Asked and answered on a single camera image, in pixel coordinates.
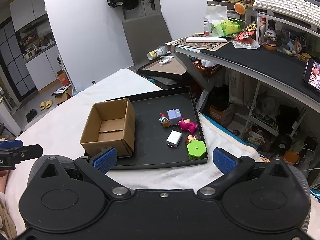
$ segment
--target bed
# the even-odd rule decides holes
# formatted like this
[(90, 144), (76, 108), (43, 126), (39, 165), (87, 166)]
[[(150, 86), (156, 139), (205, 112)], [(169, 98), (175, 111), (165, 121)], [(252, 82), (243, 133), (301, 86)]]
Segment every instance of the bed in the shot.
[[(63, 155), (74, 160), (84, 154), (79, 141), (94, 103), (156, 90), (160, 88), (134, 72), (128, 69), (119, 70), (50, 111), (18, 139), (22, 140), (24, 145), (40, 144), (44, 155)], [(199, 115), (199, 118), (208, 149), (209, 159), (206, 164), (168, 169), (109, 171), (107, 175), (132, 189), (192, 188), (197, 191), (222, 175), (212, 162), (215, 147), (223, 147), (237, 157), (247, 155), (261, 161), (255, 149), (226, 134), (204, 116)], [(6, 206), (18, 234), (25, 230), (18, 203), (27, 186), (28, 175), (34, 162), (35, 160), (29, 160), (17, 165), (9, 175), (5, 190)], [(314, 239), (320, 239), (316, 222), (319, 216), (320, 207), (317, 209), (314, 205), (311, 209), (313, 219), (308, 229)]]

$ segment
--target kitchen cabinet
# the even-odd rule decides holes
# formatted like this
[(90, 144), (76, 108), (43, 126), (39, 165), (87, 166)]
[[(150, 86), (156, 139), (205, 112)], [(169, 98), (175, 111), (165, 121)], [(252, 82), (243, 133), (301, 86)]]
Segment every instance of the kitchen cabinet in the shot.
[(38, 90), (57, 79), (45, 52), (27, 62), (26, 67)]
[(33, 6), (33, 14), (35, 18), (39, 18), (40, 16), (46, 14), (44, 0), (31, 0)]
[(14, 0), (10, 3), (10, 11), (15, 31), (36, 19), (32, 0)]
[(57, 75), (57, 72), (59, 70), (61, 70), (60, 68), (60, 65), (59, 65), (59, 62), (57, 60), (57, 57), (59, 57), (59, 51), (58, 51), (58, 47), (57, 46), (54, 46), (48, 50), (46, 50), (46, 55), (47, 55), (47, 58), (50, 62), (50, 65), (51, 65), (51, 68), (54, 72), (54, 74), (56, 75), (56, 77), (58, 76)]

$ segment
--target pink toy figure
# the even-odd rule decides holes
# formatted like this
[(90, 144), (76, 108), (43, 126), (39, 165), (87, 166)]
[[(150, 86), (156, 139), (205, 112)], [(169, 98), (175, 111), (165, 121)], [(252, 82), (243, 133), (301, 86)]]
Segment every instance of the pink toy figure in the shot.
[(193, 134), (198, 127), (198, 125), (196, 123), (190, 122), (190, 119), (185, 120), (183, 117), (182, 117), (181, 121), (178, 122), (178, 125), (180, 126), (181, 130), (183, 130), (183, 131), (188, 130), (191, 134)]

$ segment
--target black slipper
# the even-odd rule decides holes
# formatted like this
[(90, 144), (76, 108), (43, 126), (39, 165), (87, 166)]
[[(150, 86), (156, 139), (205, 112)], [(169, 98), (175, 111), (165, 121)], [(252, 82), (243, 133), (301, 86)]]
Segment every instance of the black slipper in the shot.
[(30, 114), (32, 115), (32, 118), (35, 118), (37, 116), (38, 112), (35, 109), (31, 109)]
[(32, 114), (27, 113), (27, 122), (31, 122), (32, 121)]

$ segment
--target white keyboard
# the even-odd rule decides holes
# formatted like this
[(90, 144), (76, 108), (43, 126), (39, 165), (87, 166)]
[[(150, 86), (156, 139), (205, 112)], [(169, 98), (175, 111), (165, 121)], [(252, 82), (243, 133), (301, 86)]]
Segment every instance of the white keyboard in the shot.
[(253, 7), (288, 15), (320, 28), (320, 7), (305, 0), (255, 0)]

